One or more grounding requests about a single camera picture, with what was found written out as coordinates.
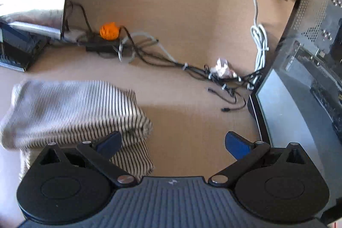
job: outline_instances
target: striped blanket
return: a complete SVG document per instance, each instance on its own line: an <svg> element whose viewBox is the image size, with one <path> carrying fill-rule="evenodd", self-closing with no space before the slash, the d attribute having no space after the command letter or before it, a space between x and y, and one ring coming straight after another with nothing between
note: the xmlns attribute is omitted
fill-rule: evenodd
<svg viewBox="0 0 342 228"><path fill-rule="evenodd" d="M61 147L95 141L112 131L122 148L111 161L140 179L154 165L145 139L152 123L132 90L105 81L25 81L15 85L11 106L0 122L0 143L21 152L22 178L49 142Z"/></svg>

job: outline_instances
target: black circular base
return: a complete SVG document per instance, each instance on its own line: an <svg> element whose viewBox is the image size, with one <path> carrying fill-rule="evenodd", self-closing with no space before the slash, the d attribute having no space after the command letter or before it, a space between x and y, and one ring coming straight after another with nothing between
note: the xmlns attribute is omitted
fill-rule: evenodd
<svg viewBox="0 0 342 228"><path fill-rule="evenodd" d="M329 199L321 177L301 172L301 165L252 170L235 186L239 202L258 217L277 223L302 222L319 212Z"/></svg>
<svg viewBox="0 0 342 228"><path fill-rule="evenodd" d="M88 218L109 201L108 180L91 169L52 163L31 169L17 199L27 218L56 225Z"/></svg>

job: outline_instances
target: logo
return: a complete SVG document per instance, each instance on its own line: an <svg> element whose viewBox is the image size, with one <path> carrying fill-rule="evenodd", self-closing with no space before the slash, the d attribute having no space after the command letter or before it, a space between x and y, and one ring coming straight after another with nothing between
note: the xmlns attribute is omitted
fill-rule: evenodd
<svg viewBox="0 0 342 228"><path fill-rule="evenodd" d="M170 185L174 185L175 183L178 183L178 181L177 181L177 180L171 180L171 181L168 181L168 183L169 183Z"/></svg>

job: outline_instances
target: ribbed gray panel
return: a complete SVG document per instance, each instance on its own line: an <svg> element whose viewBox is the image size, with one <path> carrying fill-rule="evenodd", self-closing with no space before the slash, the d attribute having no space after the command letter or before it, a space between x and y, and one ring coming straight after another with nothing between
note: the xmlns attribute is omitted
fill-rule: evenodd
<svg viewBox="0 0 342 228"><path fill-rule="evenodd" d="M26 221L21 228L56 226ZM322 228L318 220L297 225L264 222L242 209L227 189L214 188L202 177L144 177L134 188L118 190L97 215L63 228Z"/></svg>

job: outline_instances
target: metal rivet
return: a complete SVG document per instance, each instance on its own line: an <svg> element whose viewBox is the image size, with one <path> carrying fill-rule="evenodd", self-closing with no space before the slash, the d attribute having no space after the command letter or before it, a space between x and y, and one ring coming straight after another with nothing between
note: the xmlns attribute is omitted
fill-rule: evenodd
<svg viewBox="0 0 342 228"><path fill-rule="evenodd" d="M118 182L121 184L129 184L134 181L134 177L131 175L121 175L118 177Z"/></svg>
<svg viewBox="0 0 342 228"><path fill-rule="evenodd" d="M215 184L224 184L228 181L228 178L224 175L215 175L211 177L211 180L215 183Z"/></svg>

